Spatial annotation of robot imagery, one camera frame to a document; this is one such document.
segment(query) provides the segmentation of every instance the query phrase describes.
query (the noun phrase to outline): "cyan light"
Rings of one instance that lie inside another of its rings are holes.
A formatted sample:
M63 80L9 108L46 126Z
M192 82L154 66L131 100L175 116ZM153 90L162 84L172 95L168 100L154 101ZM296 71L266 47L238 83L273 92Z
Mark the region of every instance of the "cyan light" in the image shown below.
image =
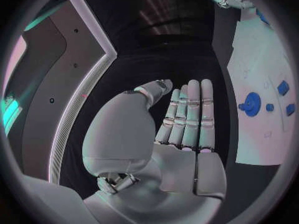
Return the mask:
M17 108L18 108L17 101L11 102L10 105L7 107L3 115L4 127L7 125L7 122L9 121L10 117L12 116L12 114L15 112Z

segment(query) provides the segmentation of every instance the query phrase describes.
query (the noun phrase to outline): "blue square button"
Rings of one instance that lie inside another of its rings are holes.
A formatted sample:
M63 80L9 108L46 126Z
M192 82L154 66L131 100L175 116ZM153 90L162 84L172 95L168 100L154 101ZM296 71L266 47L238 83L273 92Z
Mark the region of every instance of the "blue square button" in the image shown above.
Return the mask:
M280 85L277 87L279 94L284 96L289 91L289 85L286 81L282 81Z
M286 108L287 116L290 116L292 113L295 112L295 104L289 104Z

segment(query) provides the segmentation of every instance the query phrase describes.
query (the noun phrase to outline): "teal light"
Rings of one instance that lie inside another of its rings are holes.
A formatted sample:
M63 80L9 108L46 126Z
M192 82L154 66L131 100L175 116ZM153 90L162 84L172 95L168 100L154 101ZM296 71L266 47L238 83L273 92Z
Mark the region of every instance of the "teal light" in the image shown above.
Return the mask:
M12 114L15 112L17 108L18 108L17 101L11 102L10 105L7 107L3 115L4 127L7 125L7 122L9 121L10 117L12 116Z

